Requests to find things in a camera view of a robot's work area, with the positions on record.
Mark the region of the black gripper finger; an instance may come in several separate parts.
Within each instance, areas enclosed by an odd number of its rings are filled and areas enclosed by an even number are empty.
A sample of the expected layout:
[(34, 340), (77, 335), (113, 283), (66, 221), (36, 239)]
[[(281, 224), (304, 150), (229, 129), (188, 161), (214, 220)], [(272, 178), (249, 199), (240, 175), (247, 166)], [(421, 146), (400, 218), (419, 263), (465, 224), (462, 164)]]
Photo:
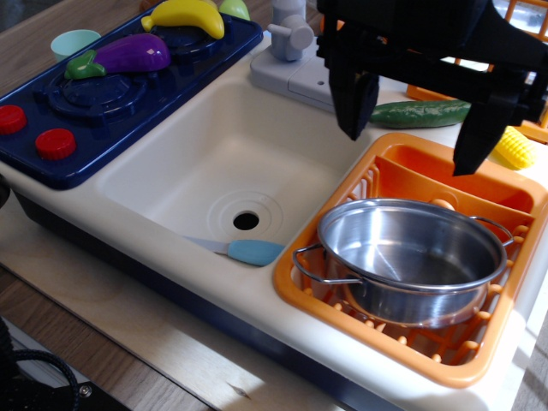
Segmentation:
[(474, 174), (500, 141), (514, 107), (472, 103), (461, 126), (453, 154), (453, 176)]
[(351, 140), (357, 140), (377, 105), (379, 76), (335, 65), (330, 69), (329, 82), (337, 124)]

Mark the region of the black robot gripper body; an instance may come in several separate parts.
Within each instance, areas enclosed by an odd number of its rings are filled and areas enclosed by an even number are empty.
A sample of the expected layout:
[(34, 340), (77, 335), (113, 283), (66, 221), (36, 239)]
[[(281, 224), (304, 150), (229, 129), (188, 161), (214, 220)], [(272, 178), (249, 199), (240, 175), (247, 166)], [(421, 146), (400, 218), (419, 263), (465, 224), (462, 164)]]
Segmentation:
[(317, 1), (320, 57), (472, 103), (514, 107), (510, 125), (545, 106), (547, 46), (491, 1)]

